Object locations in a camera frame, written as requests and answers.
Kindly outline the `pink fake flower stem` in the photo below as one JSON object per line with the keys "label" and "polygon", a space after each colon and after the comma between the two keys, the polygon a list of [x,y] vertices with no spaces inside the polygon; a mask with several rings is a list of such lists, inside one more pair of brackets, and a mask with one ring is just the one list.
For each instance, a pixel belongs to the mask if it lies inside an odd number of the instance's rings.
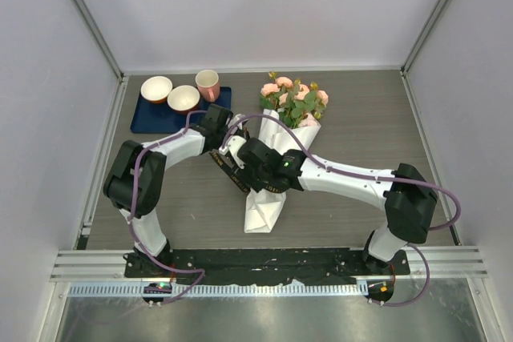
{"label": "pink fake flower stem", "polygon": [[276,72],[269,72],[269,81],[261,87],[260,106],[279,114],[290,114],[294,105],[294,81]]}

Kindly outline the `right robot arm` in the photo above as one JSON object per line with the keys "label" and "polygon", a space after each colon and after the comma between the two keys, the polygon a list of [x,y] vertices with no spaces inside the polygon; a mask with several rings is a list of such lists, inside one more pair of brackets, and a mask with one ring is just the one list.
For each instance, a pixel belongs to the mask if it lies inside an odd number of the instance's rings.
{"label": "right robot arm", "polygon": [[408,243],[426,242],[438,198],[409,164],[402,163],[395,170],[351,167],[299,149],[280,153],[256,138],[232,156],[250,188],[246,232],[270,230],[288,190],[320,191],[368,203],[385,213],[385,223],[371,232],[362,253],[363,267],[370,273],[383,272]]}

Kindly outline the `white wrapping paper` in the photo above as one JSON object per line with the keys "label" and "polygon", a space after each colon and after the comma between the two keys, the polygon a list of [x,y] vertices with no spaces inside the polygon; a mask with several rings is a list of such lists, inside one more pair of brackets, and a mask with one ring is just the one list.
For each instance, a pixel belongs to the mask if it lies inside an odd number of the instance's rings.
{"label": "white wrapping paper", "polygon": [[[309,149],[320,129],[321,126],[298,127],[293,128],[292,132],[301,144]],[[290,149],[300,149],[287,130],[270,119],[262,119],[258,139],[281,155]],[[244,232],[247,234],[270,233],[281,214],[285,201],[285,192],[277,194],[268,191],[250,191],[245,203]]]}

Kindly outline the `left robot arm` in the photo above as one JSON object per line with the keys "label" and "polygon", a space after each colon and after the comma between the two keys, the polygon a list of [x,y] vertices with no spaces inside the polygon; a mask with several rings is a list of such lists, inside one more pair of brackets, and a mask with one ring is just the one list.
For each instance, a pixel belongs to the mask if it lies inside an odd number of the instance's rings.
{"label": "left robot arm", "polygon": [[181,272],[172,266],[172,250],[163,234],[156,206],[165,172],[185,159],[221,148],[236,116],[212,104],[188,113],[185,127],[153,142],[124,142],[107,173],[103,194],[124,217],[134,238],[134,254],[154,277]]}

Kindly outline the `black ribbon gold letters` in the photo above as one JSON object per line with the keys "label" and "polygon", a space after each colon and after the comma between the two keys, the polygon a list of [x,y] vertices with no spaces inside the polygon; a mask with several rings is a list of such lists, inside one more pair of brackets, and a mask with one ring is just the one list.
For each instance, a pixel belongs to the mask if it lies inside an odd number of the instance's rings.
{"label": "black ribbon gold letters", "polygon": [[278,189],[270,184],[264,186],[260,182],[249,182],[244,174],[239,170],[236,164],[231,165],[228,160],[221,154],[210,151],[214,163],[228,176],[228,178],[243,192],[249,193],[250,191],[260,192],[268,191],[271,193],[281,194],[284,193],[284,189]]}

